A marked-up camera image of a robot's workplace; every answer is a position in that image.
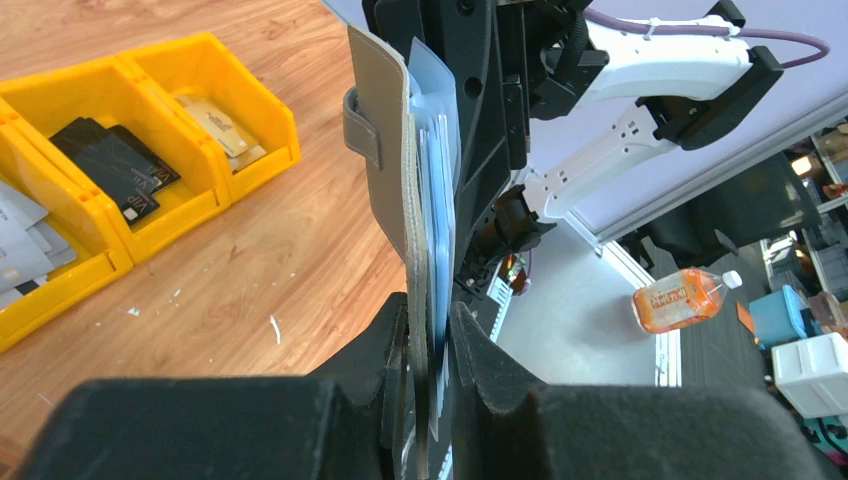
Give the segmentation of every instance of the blue container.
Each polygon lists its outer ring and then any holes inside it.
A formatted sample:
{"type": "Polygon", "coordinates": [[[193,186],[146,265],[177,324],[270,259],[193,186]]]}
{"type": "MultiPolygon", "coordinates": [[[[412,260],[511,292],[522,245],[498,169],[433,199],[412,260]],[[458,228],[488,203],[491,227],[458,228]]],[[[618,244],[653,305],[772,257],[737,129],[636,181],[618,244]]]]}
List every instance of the blue container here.
{"type": "Polygon", "coordinates": [[[801,317],[802,305],[801,297],[788,285],[748,305],[761,349],[807,338],[801,317]]]}

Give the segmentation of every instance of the yellow plastic bin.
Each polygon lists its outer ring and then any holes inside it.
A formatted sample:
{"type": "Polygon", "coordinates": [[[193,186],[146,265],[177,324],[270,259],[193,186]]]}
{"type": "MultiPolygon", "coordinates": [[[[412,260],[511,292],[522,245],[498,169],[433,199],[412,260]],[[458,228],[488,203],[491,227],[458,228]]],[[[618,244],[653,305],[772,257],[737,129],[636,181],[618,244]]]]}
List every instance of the yellow plastic bin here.
{"type": "Polygon", "coordinates": [[[135,263],[232,203],[222,171],[204,147],[206,140],[143,83],[114,57],[0,83],[0,99],[8,104],[0,102],[0,114],[103,207],[135,263]],[[182,177],[157,192],[160,207],[132,227],[115,202],[49,140],[78,117],[93,118],[106,128],[125,126],[182,177]]]}
{"type": "Polygon", "coordinates": [[[291,111],[210,33],[129,50],[118,55],[145,81],[147,91],[206,139],[233,201],[240,200],[300,161],[291,111]],[[224,149],[174,100],[174,95],[209,98],[256,137],[267,154],[231,173],[224,149]]]}
{"type": "Polygon", "coordinates": [[[0,352],[132,268],[100,205],[0,121],[0,180],[41,204],[46,221],[77,251],[47,283],[0,309],[0,352]]]}

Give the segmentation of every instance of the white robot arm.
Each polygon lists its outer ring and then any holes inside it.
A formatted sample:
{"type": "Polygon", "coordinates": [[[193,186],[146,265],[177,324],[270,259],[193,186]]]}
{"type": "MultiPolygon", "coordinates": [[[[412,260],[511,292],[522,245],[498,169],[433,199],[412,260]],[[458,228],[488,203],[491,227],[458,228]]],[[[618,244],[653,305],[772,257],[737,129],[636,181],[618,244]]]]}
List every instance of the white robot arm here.
{"type": "MultiPolygon", "coordinates": [[[[719,16],[689,22],[641,22],[660,25],[708,25],[738,30],[719,16]]],[[[609,63],[577,106],[616,97],[681,97],[715,100],[737,84],[752,66],[749,46],[738,37],[639,35],[588,22],[589,38],[609,54],[609,63]]],[[[631,105],[611,127],[546,172],[524,175],[524,198],[539,221],[553,223],[582,198],[630,168],[678,144],[656,135],[662,126],[645,102],[631,105]]]]}

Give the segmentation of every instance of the black bracket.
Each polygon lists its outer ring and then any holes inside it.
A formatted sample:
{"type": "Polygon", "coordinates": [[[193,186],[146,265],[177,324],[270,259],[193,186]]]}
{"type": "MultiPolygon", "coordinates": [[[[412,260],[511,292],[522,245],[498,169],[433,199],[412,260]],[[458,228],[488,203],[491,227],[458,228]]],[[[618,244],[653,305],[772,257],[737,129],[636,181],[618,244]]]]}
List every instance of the black bracket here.
{"type": "Polygon", "coordinates": [[[685,97],[643,97],[637,105],[651,111],[658,128],[654,137],[670,140],[683,150],[705,147],[742,123],[783,75],[783,68],[767,47],[748,51],[751,68],[713,100],[685,97]]]}
{"type": "Polygon", "coordinates": [[[567,115],[609,63],[589,40],[583,10],[589,2],[535,0],[525,9],[530,115],[567,115]]]}
{"type": "Polygon", "coordinates": [[[457,276],[462,286],[485,285],[498,261],[511,253],[526,252],[539,245],[554,224],[539,222],[524,200],[524,185],[516,185],[495,200],[483,226],[474,232],[457,276]]]}
{"type": "Polygon", "coordinates": [[[745,26],[745,16],[742,11],[730,0],[719,0],[713,5],[713,8],[707,12],[707,15],[718,15],[719,17],[732,23],[734,26],[742,28],[745,26]]]}

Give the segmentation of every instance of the gray wallet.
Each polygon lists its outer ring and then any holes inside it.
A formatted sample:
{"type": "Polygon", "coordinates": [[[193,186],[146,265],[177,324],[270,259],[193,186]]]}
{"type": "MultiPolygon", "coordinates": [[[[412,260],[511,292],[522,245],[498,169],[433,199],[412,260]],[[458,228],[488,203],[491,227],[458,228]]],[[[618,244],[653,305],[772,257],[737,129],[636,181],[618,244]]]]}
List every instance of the gray wallet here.
{"type": "MultiPolygon", "coordinates": [[[[344,99],[345,143],[365,157],[371,211],[406,264],[415,436],[427,458],[428,423],[436,402],[433,345],[427,341],[428,253],[418,185],[415,119],[409,113],[409,72],[403,57],[370,32],[348,26],[356,87],[344,99]]],[[[427,462],[419,462],[426,474],[427,462]]]]}

